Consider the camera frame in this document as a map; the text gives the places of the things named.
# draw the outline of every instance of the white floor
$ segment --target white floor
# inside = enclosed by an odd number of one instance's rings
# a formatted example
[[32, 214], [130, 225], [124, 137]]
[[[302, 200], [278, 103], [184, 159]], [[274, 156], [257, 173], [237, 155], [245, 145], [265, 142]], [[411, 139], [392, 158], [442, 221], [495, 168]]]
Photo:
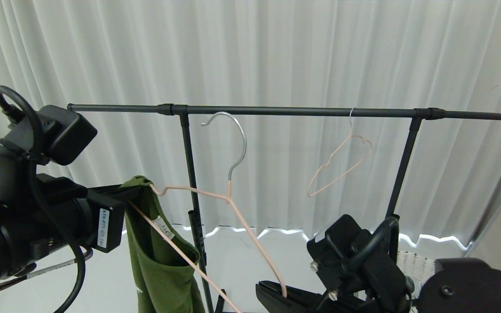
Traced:
[[[177, 231], [191, 241], [189, 230], [176, 226]], [[301, 233], [282, 234], [270, 231], [260, 238], [272, 260], [276, 262], [286, 284], [317, 293], [324, 291], [322, 283], [310, 270], [312, 261]], [[211, 279], [245, 312], [265, 313], [256, 299], [254, 285], [259, 280], [276, 278], [245, 232], [219, 228], [205, 240], [207, 271]], [[40, 268], [72, 258], [63, 248], [38, 263]], [[53, 312], [71, 290], [75, 266], [68, 266], [36, 277], [0, 292], [0, 313]], [[217, 301], [217, 292], [212, 290]], [[226, 305], [226, 311], [232, 311]], [[87, 262], [84, 287], [68, 312], [71, 313], [130, 313], [137, 312], [137, 291], [129, 259], [127, 239], [111, 253], [95, 252]]]

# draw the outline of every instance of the black clothes rack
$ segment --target black clothes rack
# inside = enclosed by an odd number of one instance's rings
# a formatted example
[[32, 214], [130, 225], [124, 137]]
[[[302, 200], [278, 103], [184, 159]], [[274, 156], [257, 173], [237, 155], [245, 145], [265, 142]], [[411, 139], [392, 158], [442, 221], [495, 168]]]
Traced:
[[[190, 140], [189, 115], [190, 114], [214, 114], [217, 112], [227, 112], [233, 115], [282, 115], [282, 116], [308, 116], [308, 117], [349, 117], [351, 111], [353, 117], [408, 117], [411, 119], [409, 134], [405, 142], [403, 155], [394, 188], [390, 197], [390, 202], [386, 211], [386, 217], [394, 216], [397, 198], [401, 191], [401, 185], [405, 178], [407, 165], [411, 158], [413, 146], [417, 133], [423, 120], [438, 119], [476, 119], [476, 120], [501, 120], [501, 113], [485, 112], [467, 112], [467, 111], [445, 111], [434, 107], [425, 109], [345, 109], [345, 108], [327, 108], [327, 107], [207, 107], [179, 104], [160, 104], [160, 105], [87, 105], [73, 104], [67, 106], [72, 111], [91, 111], [91, 112], [124, 112], [124, 113], [159, 113], [163, 115], [178, 115], [183, 131], [183, 143], [185, 146], [185, 158], [187, 159], [187, 170], [189, 172], [189, 183], [193, 188], [197, 187], [197, 178], [194, 170], [193, 147]], [[189, 211], [189, 220], [193, 240], [197, 250], [200, 253], [199, 266], [206, 273], [206, 251], [204, 249], [204, 236], [200, 219], [200, 206], [196, 193], [191, 193], [193, 200], [193, 210]], [[397, 251], [397, 236], [391, 236], [390, 252]], [[210, 287], [202, 279], [204, 295], [209, 313], [223, 312], [224, 300], [218, 297], [216, 308], [214, 309], [210, 295]]]

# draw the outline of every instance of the white curtain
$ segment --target white curtain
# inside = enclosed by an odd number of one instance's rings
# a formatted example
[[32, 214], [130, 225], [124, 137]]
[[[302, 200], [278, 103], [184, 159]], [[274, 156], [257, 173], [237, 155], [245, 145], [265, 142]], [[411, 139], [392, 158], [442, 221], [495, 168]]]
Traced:
[[[35, 109], [67, 103], [281, 107], [440, 107], [501, 112], [501, 2], [9, 1], [0, 0], [0, 84]], [[71, 166], [48, 166], [85, 186], [143, 174], [188, 184], [178, 117], [84, 113], [99, 134]], [[199, 188], [226, 189], [242, 148], [236, 127], [191, 115]], [[365, 228], [384, 217], [409, 119], [354, 118], [373, 153], [315, 198], [314, 171], [348, 135], [348, 118], [250, 117], [233, 198], [258, 231], [312, 234], [348, 213]], [[6, 119], [0, 113], [0, 137]], [[342, 149], [316, 187], [360, 159]], [[471, 239], [501, 176], [501, 121], [421, 126], [397, 213], [401, 231]], [[190, 195], [162, 199], [188, 225]], [[200, 198], [207, 231], [239, 226], [223, 202]]]

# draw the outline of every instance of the screw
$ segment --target screw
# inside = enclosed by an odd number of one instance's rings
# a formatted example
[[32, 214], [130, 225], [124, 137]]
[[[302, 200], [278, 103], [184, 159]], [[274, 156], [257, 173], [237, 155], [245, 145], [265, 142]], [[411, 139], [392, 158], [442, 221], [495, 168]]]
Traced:
[[446, 298], [449, 298], [454, 295], [454, 291], [449, 286], [440, 287], [440, 293]]
[[311, 263], [311, 270], [313, 272], [315, 272], [315, 273], [318, 272], [318, 262], [312, 261], [312, 263]]
[[337, 290], [332, 290], [328, 293], [328, 297], [332, 301], [337, 301]]

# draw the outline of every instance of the green shirt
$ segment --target green shirt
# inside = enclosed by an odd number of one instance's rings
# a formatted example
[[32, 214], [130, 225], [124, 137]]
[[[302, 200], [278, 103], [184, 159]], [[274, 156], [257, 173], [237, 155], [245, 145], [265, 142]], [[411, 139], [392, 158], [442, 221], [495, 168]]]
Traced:
[[[122, 187], [142, 186], [133, 203], [162, 230], [166, 227], [173, 243], [198, 263], [197, 250], [171, 227], [151, 183], [144, 176], [135, 176]], [[193, 268], [131, 206], [126, 220], [139, 313], [205, 313]]]

